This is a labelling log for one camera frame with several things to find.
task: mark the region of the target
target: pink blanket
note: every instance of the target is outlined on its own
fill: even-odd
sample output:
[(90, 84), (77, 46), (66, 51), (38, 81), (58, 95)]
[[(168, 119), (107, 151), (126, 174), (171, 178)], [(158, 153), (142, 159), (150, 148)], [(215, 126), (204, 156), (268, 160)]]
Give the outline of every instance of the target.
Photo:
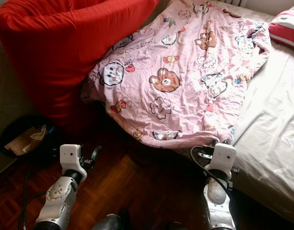
[(267, 24), (215, 2), (172, 0), (150, 25), (108, 51), (81, 97), (103, 101), (110, 116), (149, 146), (231, 142), (249, 81), (269, 50)]

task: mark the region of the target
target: white bed sheet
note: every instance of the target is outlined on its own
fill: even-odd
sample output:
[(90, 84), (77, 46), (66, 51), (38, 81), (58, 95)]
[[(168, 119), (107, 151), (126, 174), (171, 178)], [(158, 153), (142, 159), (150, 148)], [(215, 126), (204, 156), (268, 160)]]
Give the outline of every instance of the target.
[[(259, 22), (273, 19), (219, 4)], [(233, 144), (241, 171), (235, 187), (294, 223), (294, 49), (272, 42), (269, 60), (250, 82), (238, 123)]]

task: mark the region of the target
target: wooden floor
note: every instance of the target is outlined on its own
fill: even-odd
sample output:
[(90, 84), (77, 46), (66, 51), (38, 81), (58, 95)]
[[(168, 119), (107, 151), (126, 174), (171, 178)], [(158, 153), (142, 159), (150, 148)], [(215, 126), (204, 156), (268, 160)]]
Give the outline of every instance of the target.
[[(203, 230), (200, 196), (205, 178), (195, 165), (172, 151), (146, 147), (110, 119), (105, 122), (111, 125), (98, 127), (92, 138), (85, 138), (86, 150), (97, 144), (103, 149), (94, 170), (80, 185), (68, 229), (89, 230), (106, 214), (127, 207), (134, 230), (163, 230), (172, 221)], [(44, 168), (31, 166), (27, 160), (17, 161), (1, 174), (0, 230), (17, 229), (24, 177), (30, 167), (28, 197), (46, 191), (61, 176), (58, 162)], [(241, 230), (294, 230), (294, 225), (241, 192), (234, 191), (233, 196)], [(28, 230), (43, 204), (41, 197), (28, 206)]]

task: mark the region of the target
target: radiator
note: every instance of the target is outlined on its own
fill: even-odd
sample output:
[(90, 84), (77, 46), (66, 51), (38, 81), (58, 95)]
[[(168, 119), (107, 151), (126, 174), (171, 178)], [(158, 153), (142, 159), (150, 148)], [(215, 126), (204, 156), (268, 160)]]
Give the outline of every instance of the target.
[(246, 7), (247, 0), (218, 0), (235, 6)]

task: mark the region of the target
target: red and white pillow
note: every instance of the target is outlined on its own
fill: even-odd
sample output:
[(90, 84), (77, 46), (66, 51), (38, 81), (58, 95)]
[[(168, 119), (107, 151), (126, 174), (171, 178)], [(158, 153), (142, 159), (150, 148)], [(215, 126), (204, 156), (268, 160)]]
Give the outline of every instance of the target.
[(269, 32), (271, 39), (294, 47), (294, 6), (272, 20)]

